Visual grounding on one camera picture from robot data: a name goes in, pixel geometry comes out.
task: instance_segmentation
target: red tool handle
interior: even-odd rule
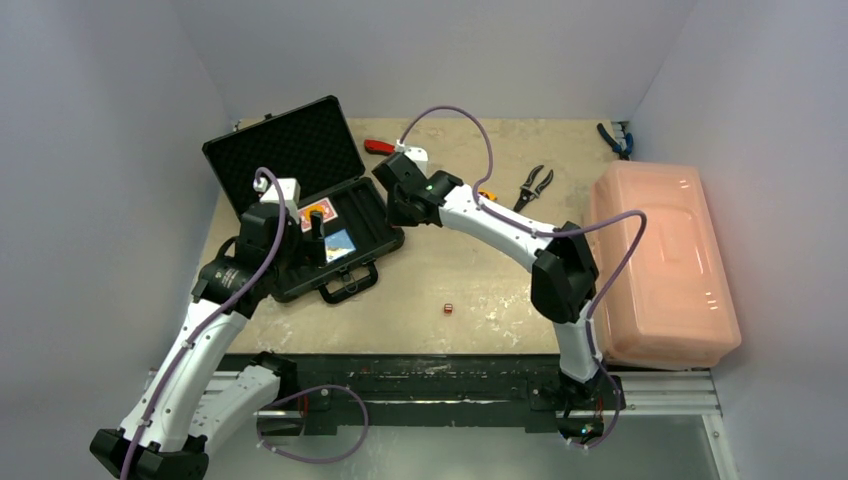
[[[372,155],[391,155],[395,151],[395,146],[369,138],[365,140],[365,151]]]

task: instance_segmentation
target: white wall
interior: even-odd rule
[[[742,347],[715,369],[743,478],[848,468],[848,4],[700,0],[633,117],[699,167]]]
[[[0,7],[0,465],[108,478],[88,453],[176,334],[223,104],[164,0]]]
[[[233,118],[632,115],[695,0],[172,0]]]

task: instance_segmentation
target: wooden table surface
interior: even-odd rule
[[[365,138],[393,143],[406,119],[349,119],[370,175],[383,157],[362,150]],[[589,187],[616,156],[595,130],[596,120],[484,120],[495,152],[483,187],[511,208],[530,169],[544,164],[554,180],[522,211],[528,217],[583,224]],[[460,118],[422,120],[407,139],[423,147],[429,173],[446,170],[472,184],[486,170],[482,137]],[[377,260],[379,282],[339,305],[317,291],[289,304],[264,300],[230,353],[553,353],[550,322],[530,303],[530,275],[488,245],[436,226],[406,228],[406,243]],[[201,265],[238,232],[219,195]],[[453,304],[450,316],[442,313]]]

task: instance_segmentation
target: orange storage bin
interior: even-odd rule
[[[648,215],[648,228],[595,312],[606,358],[665,369],[714,366],[741,336],[698,171],[614,162],[592,187],[588,220],[631,209]],[[638,217],[628,218],[589,235],[598,288],[638,228]]]

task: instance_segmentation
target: pliers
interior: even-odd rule
[[[616,142],[615,139],[607,133],[607,129],[604,128],[602,123],[598,124],[598,133],[601,134],[601,137],[604,138],[607,145],[612,148],[612,151],[618,154],[619,159],[630,160],[630,154],[633,153],[633,135],[629,133],[624,135],[624,148],[622,148],[621,144]]]
[[[527,176],[527,181],[524,182],[524,185],[521,185],[518,201],[515,202],[515,206],[512,207],[514,212],[520,212],[525,205],[530,203],[532,200],[539,198],[539,195],[542,194],[542,190],[547,188],[548,185],[554,181],[554,171],[551,170],[545,178],[539,182],[539,185],[536,185],[536,188],[533,189],[533,182],[536,181],[536,176],[539,175],[539,172],[541,172],[543,168],[545,168],[544,165],[536,165],[533,167],[533,170],[530,170],[530,175]]]

